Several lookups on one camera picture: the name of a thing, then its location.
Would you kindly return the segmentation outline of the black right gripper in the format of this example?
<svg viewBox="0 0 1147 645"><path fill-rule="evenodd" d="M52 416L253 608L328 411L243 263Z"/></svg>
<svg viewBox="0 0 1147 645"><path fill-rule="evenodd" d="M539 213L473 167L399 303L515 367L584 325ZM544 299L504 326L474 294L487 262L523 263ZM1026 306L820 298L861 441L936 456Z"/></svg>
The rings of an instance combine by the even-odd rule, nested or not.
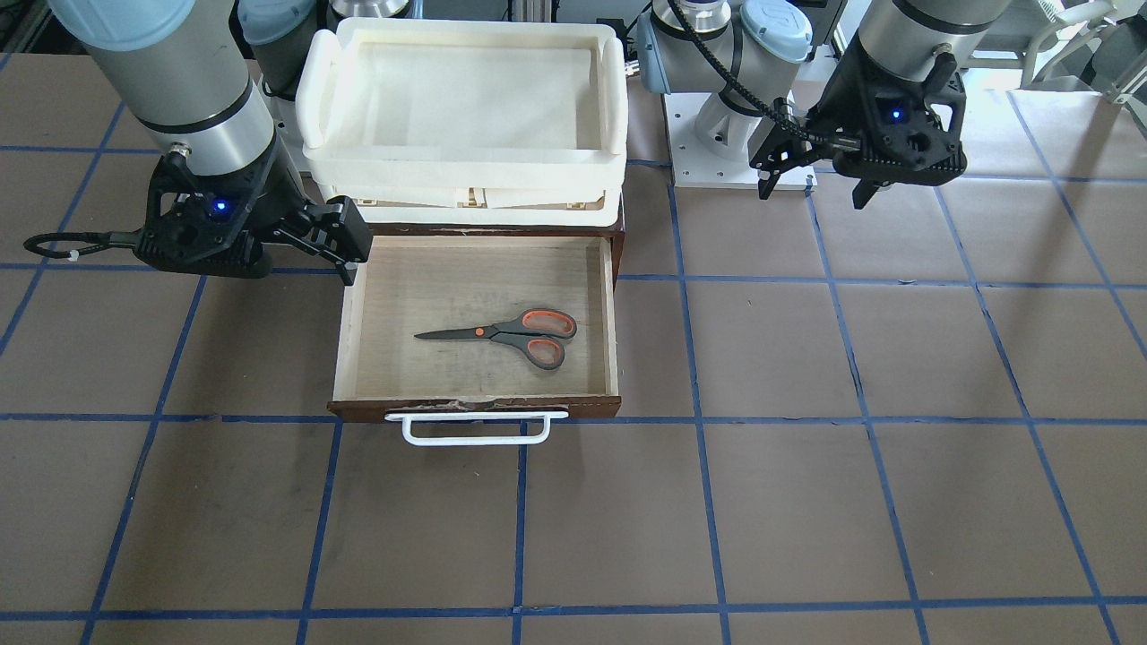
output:
<svg viewBox="0 0 1147 645"><path fill-rule="evenodd" d="M369 261L373 232L352 199L309 202L284 148L216 176L192 173L189 150L172 148L149 180L139 261L164 272L260 279L273 261L263 244L290 244L331 262L345 286Z"/></svg>

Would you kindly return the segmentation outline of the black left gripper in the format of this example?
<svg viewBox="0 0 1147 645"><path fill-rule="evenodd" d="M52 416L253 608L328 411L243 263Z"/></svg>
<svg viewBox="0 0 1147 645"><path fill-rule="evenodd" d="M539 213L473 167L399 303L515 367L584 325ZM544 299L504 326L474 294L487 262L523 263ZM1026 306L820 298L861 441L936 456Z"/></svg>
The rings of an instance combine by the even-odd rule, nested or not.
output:
<svg viewBox="0 0 1147 645"><path fill-rule="evenodd" d="M859 150L828 154L838 173L859 179L851 192L856 210L894 182L939 186L961 176L966 94L957 60L950 53L929 55L924 73L923 81L889 73L859 41L849 44L807 121L791 99L775 99L772 115L780 121L765 116L750 135L758 197L767 200L782 173L819 160L819 133L852 135L860 143Z"/></svg>

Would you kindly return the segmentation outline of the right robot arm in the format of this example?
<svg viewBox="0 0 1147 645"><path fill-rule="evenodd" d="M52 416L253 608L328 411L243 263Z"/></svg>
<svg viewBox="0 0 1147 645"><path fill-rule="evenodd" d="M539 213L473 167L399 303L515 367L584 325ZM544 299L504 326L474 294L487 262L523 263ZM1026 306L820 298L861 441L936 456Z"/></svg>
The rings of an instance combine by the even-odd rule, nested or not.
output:
<svg viewBox="0 0 1147 645"><path fill-rule="evenodd" d="M231 1L53 1L161 150L133 232L62 233L69 258L128 248L164 272L259 279L264 244L368 261L372 233L348 196L312 201L229 28Z"/></svg>

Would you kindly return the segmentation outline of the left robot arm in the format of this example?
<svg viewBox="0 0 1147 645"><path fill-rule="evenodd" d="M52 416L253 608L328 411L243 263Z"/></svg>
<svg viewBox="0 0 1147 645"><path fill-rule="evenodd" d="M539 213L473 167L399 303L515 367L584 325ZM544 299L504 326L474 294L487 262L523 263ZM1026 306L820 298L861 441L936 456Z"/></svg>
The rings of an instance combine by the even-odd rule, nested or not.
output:
<svg viewBox="0 0 1147 645"><path fill-rule="evenodd" d="M811 184L828 160L856 208L894 184L941 186L966 171L959 69L1004 1L874 1L802 111L791 84L840 11L798 1L654 1L632 29L643 86L664 95L676 180L774 189Z"/></svg>

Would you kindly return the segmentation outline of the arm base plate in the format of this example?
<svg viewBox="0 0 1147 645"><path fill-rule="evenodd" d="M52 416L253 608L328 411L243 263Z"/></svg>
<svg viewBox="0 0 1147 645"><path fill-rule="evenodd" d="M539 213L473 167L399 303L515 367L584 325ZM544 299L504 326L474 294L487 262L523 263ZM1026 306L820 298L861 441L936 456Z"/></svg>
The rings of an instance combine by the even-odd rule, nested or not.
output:
<svg viewBox="0 0 1147 645"><path fill-rule="evenodd" d="M674 182L685 188L757 189L750 135L762 119L729 109L716 93L664 95Z"/></svg>

